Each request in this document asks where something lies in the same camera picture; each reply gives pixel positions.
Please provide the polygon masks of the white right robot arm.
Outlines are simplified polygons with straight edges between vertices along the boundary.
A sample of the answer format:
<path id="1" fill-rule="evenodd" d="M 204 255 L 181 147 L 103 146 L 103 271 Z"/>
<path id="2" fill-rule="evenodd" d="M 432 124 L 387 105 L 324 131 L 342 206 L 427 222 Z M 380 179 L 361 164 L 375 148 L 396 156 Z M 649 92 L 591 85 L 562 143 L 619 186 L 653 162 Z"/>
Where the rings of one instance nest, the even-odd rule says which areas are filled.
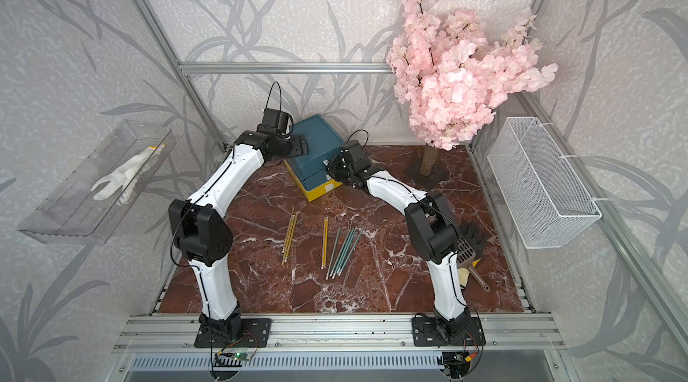
<path id="1" fill-rule="evenodd" d="M 340 146 L 327 171 L 335 181 L 377 197 L 404 215 L 411 245 L 431 276 L 437 326 L 447 335 L 464 330 L 470 312 L 459 283 L 460 229 L 444 195 L 412 188 L 375 167 L 356 141 Z"/>

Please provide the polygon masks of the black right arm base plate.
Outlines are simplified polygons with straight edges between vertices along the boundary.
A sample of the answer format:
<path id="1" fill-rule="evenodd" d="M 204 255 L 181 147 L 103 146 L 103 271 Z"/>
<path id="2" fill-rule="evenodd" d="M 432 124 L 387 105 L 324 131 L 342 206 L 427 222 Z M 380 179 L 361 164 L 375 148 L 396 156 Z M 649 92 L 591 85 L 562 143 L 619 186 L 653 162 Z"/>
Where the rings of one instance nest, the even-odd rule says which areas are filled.
<path id="1" fill-rule="evenodd" d="M 459 317 L 455 328 L 438 324 L 436 317 L 417 313 L 411 320 L 415 346 L 451 346 L 480 348 L 486 344 L 484 330 L 479 317 Z"/>

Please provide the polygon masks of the brown pencil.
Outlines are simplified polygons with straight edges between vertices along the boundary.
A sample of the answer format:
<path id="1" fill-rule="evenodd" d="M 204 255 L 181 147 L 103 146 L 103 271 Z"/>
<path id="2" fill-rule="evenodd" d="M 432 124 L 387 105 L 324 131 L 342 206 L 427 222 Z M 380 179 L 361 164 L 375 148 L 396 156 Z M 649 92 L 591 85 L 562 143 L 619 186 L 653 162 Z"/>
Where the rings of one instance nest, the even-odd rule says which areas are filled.
<path id="1" fill-rule="evenodd" d="M 288 258 L 288 252 L 290 251 L 290 244 L 292 242 L 296 220 L 297 220 L 297 212 L 293 211 L 291 214 L 291 217 L 290 217 L 290 223 L 288 224 L 288 231 L 286 234 L 286 238 L 284 240 L 284 246 L 283 246 L 283 251 L 282 251 L 282 265 L 284 265 L 286 263 L 287 258 Z"/>

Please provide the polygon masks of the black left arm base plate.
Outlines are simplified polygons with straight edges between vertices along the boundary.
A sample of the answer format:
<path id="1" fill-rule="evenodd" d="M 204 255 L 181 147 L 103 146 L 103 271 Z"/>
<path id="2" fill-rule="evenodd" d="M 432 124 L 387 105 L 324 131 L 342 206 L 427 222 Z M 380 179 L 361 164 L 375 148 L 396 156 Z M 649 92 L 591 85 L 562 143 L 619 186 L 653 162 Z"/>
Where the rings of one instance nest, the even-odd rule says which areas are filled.
<path id="1" fill-rule="evenodd" d="M 271 319 L 231 319 L 229 323 L 206 321 L 200 318 L 200 326 L 193 346 L 199 349 L 223 347 L 265 348 L 268 343 Z"/>

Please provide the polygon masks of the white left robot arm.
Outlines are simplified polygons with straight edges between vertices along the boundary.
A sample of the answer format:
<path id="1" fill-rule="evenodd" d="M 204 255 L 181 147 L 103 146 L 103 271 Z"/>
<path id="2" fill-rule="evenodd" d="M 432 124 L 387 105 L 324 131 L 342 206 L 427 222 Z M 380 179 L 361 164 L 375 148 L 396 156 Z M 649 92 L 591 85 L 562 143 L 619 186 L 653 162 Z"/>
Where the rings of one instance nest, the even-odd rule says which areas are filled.
<path id="1" fill-rule="evenodd" d="M 231 202 L 265 163 L 307 153 L 308 143 L 302 134 L 246 131 L 199 190 L 186 200 L 176 199 L 170 204 L 173 245 L 195 272 L 204 328 L 230 338 L 239 337 L 241 331 L 240 306 L 228 269 L 234 234 L 224 220 Z"/>

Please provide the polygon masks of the green pencil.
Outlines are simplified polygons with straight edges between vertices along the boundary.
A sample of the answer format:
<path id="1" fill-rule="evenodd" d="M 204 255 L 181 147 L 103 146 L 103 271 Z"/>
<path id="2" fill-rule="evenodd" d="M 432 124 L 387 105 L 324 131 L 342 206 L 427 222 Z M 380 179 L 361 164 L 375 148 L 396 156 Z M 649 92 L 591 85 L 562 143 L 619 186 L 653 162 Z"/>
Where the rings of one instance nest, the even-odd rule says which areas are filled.
<path id="1" fill-rule="evenodd" d="M 329 280 L 331 278 L 331 275 L 333 274 L 334 263 L 336 260 L 337 249 L 338 249 L 338 244 L 339 244 L 339 240 L 340 240 L 340 234 L 341 234 L 341 227 L 338 228 L 338 231 L 337 231 L 337 234 L 335 237 L 335 241 L 333 244 L 333 249 L 331 250 L 331 260 L 329 263 L 329 267 L 327 269 L 327 275 L 326 275 L 325 280 Z"/>
<path id="2" fill-rule="evenodd" d="M 340 264 L 338 265 L 338 267 L 335 271 L 335 274 L 334 274 L 335 277 L 340 276 L 342 274 L 342 272 L 344 271 L 344 268 L 346 267 L 347 263 L 349 263 L 349 260 L 351 258 L 352 253 L 353 253 L 353 250 L 354 250 L 354 247 L 358 243 L 360 235 L 361 235 L 360 229 L 355 229 L 353 231 L 353 234 L 351 236 L 351 240 L 349 241 L 349 244 L 347 245 L 347 247 L 345 249 L 344 257 L 340 261 Z"/>

